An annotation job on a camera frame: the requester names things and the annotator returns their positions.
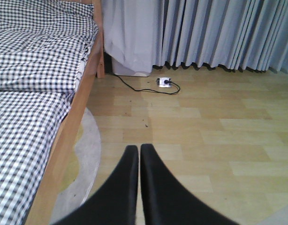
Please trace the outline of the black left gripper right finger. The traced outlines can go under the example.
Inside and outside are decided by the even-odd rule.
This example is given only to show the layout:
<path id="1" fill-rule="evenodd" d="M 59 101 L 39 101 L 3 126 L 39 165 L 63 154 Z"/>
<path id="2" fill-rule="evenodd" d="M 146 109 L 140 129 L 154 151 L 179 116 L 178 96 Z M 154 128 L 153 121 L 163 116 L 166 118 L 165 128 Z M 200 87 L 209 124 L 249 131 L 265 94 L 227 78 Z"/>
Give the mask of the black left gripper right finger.
<path id="1" fill-rule="evenodd" d="M 169 171 L 152 144 L 142 144 L 140 178 L 147 225 L 235 225 L 196 198 Z"/>

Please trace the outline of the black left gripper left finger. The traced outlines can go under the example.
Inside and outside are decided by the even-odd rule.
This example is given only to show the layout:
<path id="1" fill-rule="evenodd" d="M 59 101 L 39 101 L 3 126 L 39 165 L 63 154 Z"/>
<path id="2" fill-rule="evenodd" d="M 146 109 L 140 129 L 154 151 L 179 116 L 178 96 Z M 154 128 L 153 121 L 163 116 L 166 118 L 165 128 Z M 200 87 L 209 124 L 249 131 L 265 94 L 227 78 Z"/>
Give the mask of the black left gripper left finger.
<path id="1" fill-rule="evenodd" d="M 84 204 L 56 225 L 134 225 L 138 191 L 139 154 L 128 145 L 103 185 Z"/>

